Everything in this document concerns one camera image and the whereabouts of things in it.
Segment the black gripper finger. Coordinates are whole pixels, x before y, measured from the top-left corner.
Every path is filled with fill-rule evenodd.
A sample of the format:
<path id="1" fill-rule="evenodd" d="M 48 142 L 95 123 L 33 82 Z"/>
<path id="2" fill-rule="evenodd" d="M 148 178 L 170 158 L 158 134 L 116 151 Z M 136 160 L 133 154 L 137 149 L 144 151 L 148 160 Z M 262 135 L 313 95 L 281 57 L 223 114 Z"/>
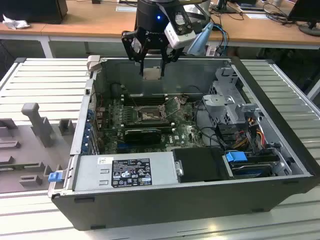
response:
<path id="1" fill-rule="evenodd" d="M 161 62 L 160 62 L 160 76 L 165 75 L 166 64 L 171 62 L 176 62 L 179 57 L 182 55 L 184 48 L 173 49 L 169 54 L 167 53 L 167 47 L 161 47 Z"/>
<path id="2" fill-rule="evenodd" d="M 134 61 L 136 63 L 140 64 L 140 70 L 139 74 L 143 76 L 144 71 L 144 59 L 146 57 L 146 52 L 144 48 L 141 48 L 141 46 L 138 48 L 138 51 L 135 51 L 133 47 L 133 43 L 135 43 L 135 40 L 137 40 L 135 36 L 135 31 L 123 31 L 121 34 L 121 41 L 124 46 L 125 52 L 128 56 L 128 59 L 130 61 Z"/>

